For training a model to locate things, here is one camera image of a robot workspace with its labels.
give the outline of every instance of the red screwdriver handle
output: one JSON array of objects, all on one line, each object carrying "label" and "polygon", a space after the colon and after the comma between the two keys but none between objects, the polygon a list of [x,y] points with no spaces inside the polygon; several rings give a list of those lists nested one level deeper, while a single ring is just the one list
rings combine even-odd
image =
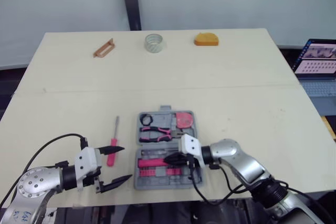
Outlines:
[{"label": "red screwdriver handle", "polygon": [[[112,138],[111,139],[111,146],[116,146],[117,145],[117,139],[116,138]],[[114,165],[114,161],[116,160],[115,157],[115,153],[109,154],[107,157],[107,166],[113,166]]]}]

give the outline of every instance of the laptop screen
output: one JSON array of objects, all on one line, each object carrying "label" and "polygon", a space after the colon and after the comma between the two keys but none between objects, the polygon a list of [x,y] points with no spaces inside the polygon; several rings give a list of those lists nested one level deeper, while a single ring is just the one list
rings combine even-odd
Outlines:
[{"label": "laptop screen", "polygon": [[336,40],[309,39],[292,68],[300,77],[336,76]]}]

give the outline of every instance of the gray tool case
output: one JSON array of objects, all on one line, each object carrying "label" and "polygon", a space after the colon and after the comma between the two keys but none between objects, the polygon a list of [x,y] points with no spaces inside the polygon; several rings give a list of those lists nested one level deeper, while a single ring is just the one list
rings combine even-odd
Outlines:
[{"label": "gray tool case", "polygon": [[[186,112],[192,115],[193,124],[186,129],[178,129],[176,127],[176,113]],[[161,106],[156,112],[142,112],[137,118],[137,144],[141,147],[135,154],[135,171],[134,171],[134,187],[138,190],[146,189],[176,189],[191,188],[192,181],[189,179],[190,170],[188,166],[156,166],[139,168],[140,159],[165,158],[166,156],[178,152],[178,142],[180,138],[173,138],[169,142],[160,141],[154,143],[143,143],[139,138],[157,138],[164,135],[160,132],[140,132],[140,128],[146,127],[142,125],[140,118],[142,115],[149,114],[153,122],[150,126],[161,128],[170,128],[172,131],[183,131],[186,134],[197,137],[195,125],[195,116],[192,111],[172,111],[170,106]],[[203,184],[202,170],[197,167],[194,171],[195,182],[198,186]]]}]

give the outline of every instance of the pliers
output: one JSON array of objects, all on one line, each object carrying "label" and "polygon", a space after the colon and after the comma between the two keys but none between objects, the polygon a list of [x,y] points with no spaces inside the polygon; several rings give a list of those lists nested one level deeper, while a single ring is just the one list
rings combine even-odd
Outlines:
[{"label": "pliers", "polygon": [[148,131],[154,131],[154,132],[160,132],[164,133],[164,135],[159,136],[158,138],[149,138],[149,137],[141,137],[139,138],[139,141],[142,143],[155,143],[160,141],[171,141],[173,138],[181,138],[185,133],[183,131],[172,131],[170,128],[160,128],[160,127],[142,127],[140,128],[140,132],[148,132]]}]

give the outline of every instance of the laptop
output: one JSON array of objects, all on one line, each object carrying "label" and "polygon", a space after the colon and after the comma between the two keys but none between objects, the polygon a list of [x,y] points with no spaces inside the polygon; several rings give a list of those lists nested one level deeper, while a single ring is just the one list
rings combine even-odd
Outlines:
[{"label": "laptop", "polygon": [[309,39],[292,69],[322,115],[336,115],[336,39]]}]

